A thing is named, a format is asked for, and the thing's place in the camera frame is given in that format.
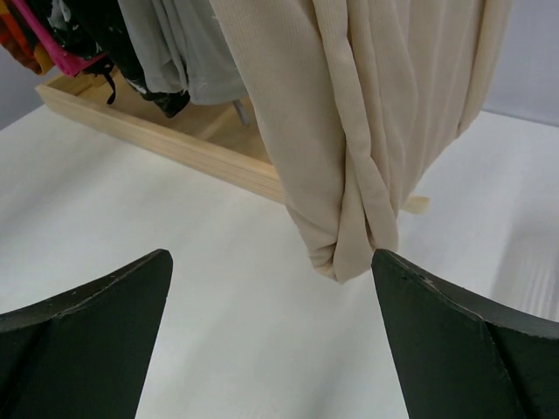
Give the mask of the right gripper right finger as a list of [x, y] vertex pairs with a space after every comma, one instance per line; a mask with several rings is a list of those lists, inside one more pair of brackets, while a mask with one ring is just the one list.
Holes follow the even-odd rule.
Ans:
[[556, 418], [558, 325], [392, 251], [371, 270], [411, 418]]

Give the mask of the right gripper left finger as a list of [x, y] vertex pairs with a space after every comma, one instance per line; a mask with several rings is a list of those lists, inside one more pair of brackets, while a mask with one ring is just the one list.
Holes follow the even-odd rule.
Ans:
[[133, 418], [173, 271], [163, 249], [1, 316], [3, 418]]

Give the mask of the beige trousers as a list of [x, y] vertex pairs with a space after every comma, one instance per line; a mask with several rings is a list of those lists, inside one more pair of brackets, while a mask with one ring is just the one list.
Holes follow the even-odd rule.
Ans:
[[212, 3], [320, 274], [398, 247], [397, 216], [486, 99], [509, 1]]

